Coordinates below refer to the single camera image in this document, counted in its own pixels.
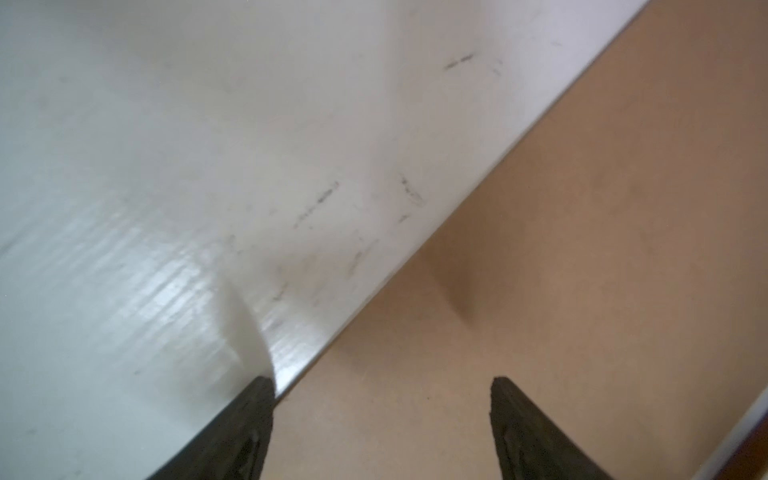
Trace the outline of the brown wooden picture frame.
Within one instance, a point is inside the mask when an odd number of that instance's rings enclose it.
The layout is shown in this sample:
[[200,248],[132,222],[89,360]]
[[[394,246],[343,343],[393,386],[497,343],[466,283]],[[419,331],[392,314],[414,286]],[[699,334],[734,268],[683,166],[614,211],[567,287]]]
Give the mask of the brown wooden picture frame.
[[725,443],[725,457],[713,479],[759,480],[767,478],[767,414],[744,424]]

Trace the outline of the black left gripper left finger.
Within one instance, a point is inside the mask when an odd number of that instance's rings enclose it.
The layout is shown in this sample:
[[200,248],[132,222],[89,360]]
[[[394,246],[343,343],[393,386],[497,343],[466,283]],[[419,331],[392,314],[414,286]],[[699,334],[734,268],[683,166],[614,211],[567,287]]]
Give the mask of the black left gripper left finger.
[[274,381],[255,378],[151,477],[258,480],[273,431],[275,404]]

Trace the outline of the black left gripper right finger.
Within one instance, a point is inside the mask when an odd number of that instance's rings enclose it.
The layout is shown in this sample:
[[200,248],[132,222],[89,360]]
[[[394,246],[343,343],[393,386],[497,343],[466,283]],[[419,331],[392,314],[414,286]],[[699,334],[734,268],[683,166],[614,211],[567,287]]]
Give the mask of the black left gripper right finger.
[[611,478],[509,378],[494,378],[490,397],[490,423],[504,479]]

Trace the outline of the brown cardboard backing board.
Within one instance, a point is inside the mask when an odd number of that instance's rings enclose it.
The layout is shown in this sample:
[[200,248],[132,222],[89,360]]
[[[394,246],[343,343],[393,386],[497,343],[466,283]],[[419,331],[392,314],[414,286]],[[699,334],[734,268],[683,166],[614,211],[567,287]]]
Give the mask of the brown cardboard backing board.
[[280,403],[267,479],[496,479],[513,380],[618,479],[767,384],[767,5],[653,1]]

